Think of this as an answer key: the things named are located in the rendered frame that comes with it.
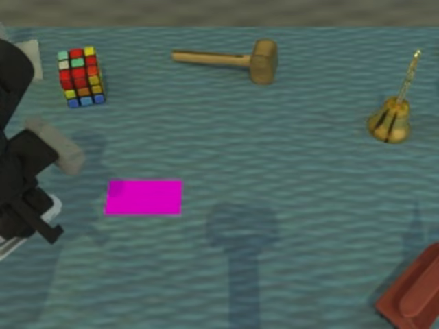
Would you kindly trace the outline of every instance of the mallet handle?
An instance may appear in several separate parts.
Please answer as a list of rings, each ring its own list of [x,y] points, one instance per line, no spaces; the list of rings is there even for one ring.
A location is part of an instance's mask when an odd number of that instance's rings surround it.
[[[249,55],[229,55],[186,50],[173,50],[171,56],[176,62],[235,66],[250,66],[251,57]]]

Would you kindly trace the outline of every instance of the gray block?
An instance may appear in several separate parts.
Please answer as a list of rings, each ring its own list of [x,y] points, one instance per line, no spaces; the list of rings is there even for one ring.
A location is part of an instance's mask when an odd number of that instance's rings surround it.
[[[56,165],[67,175],[77,175],[84,162],[85,154],[70,138],[40,117],[28,118],[25,128],[35,133],[58,153]]]

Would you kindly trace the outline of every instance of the background wall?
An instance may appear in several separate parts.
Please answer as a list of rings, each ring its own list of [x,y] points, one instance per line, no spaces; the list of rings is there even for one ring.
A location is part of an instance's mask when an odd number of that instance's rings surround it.
[[[2,0],[14,26],[404,25],[439,21],[435,0]]]

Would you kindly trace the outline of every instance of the red square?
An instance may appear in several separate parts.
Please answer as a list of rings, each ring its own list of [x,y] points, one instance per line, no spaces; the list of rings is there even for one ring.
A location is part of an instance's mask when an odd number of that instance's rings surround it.
[[[79,77],[86,77],[86,72],[84,67],[75,67],[71,70],[71,76],[73,79],[77,79]]]
[[[73,82],[71,80],[63,80],[63,81],[61,81],[61,87],[64,90],[72,90],[73,89]]]
[[[87,75],[89,77],[92,77],[94,75],[99,75],[99,70],[97,69],[97,66],[92,65],[92,66],[87,67]]]
[[[75,82],[75,87],[77,89],[85,88],[88,86],[87,79],[84,77],[78,77],[78,78],[74,79],[74,82]]]
[[[61,70],[60,71],[60,81],[71,80],[70,70]]]
[[[95,55],[86,56],[85,57],[85,65],[86,66],[97,65],[97,58],[96,58],[96,56]]]
[[[81,58],[84,56],[84,51],[82,49],[72,49],[69,51],[70,58]]]

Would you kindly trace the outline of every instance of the golden bell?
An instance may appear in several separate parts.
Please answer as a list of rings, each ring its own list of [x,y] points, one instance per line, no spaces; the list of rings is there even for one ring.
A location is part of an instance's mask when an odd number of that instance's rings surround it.
[[[391,97],[385,101],[368,120],[369,132],[379,141],[400,143],[410,134],[409,103],[405,99],[398,103],[397,98]]]

